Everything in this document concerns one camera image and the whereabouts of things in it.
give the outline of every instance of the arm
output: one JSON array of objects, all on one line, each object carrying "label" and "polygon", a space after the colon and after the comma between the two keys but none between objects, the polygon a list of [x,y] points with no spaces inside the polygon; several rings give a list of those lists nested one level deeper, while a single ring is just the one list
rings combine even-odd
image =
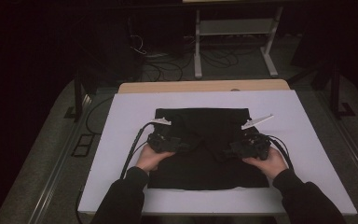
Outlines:
[{"label": "arm", "polygon": [[126,177],[111,185],[91,223],[140,223],[148,172],[157,169],[158,163],[171,155],[171,152],[156,153],[145,145],[136,165],[127,171]]},{"label": "arm", "polygon": [[282,194],[282,205],[292,224],[296,223],[346,223],[336,206],[313,183],[303,183],[293,171],[288,170],[282,155],[269,149],[265,161],[255,158],[243,161],[257,166]]}]

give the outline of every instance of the white table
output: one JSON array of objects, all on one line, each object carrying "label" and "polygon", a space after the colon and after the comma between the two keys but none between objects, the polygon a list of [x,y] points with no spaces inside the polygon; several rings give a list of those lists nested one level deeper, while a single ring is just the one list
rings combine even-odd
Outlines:
[{"label": "white table", "polygon": [[[113,100],[89,178],[78,207],[93,214],[110,185],[119,179],[131,144],[156,108],[249,108],[253,119],[275,117],[257,126],[287,145],[296,174],[312,181],[344,215],[356,214],[348,193],[313,130],[295,91],[207,91],[120,93]],[[143,143],[153,128],[147,128]],[[139,152],[134,155],[133,166]],[[148,215],[276,215],[284,213],[275,188],[229,190],[145,189],[143,213]]]}]

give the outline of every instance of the black sleeve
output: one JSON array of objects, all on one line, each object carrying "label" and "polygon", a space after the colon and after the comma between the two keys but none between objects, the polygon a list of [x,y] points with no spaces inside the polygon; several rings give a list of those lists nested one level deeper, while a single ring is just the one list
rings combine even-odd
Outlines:
[{"label": "black sleeve", "polygon": [[139,224],[145,200],[143,190],[148,179],[145,171],[131,167],[124,179],[111,185],[91,223]]},{"label": "black sleeve", "polygon": [[346,223],[336,206],[315,184],[303,183],[293,171],[282,171],[275,177],[273,186],[283,196],[282,205],[291,224]]}]

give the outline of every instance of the person's left hand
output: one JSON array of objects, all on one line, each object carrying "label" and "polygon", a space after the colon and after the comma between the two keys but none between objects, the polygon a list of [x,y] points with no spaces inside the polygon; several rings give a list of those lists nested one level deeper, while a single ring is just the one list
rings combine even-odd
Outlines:
[{"label": "person's left hand", "polygon": [[151,170],[157,170],[158,163],[164,160],[167,157],[175,154],[174,152],[155,152],[150,145],[146,144],[142,149],[141,155],[139,156],[138,161],[136,162],[137,167],[143,169],[145,172]]}]

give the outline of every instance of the hand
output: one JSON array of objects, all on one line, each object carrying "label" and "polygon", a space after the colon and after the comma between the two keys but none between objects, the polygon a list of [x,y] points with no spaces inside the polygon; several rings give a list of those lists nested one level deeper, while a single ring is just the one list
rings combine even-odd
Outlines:
[{"label": "hand", "polygon": [[287,169],[281,153],[273,147],[269,148],[268,158],[265,161],[255,158],[245,158],[242,160],[248,164],[256,166],[271,179],[274,179],[280,172]]},{"label": "hand", "polygon": [[143,169],[145,172],[151,170],[157,170],[158,163],[164,160],[167,157],[175,154],[174,152],[155,152],[150,145],[146,144],[142,149],[141,155],[139,156],[138,161],[136,162],[137,167]]}]

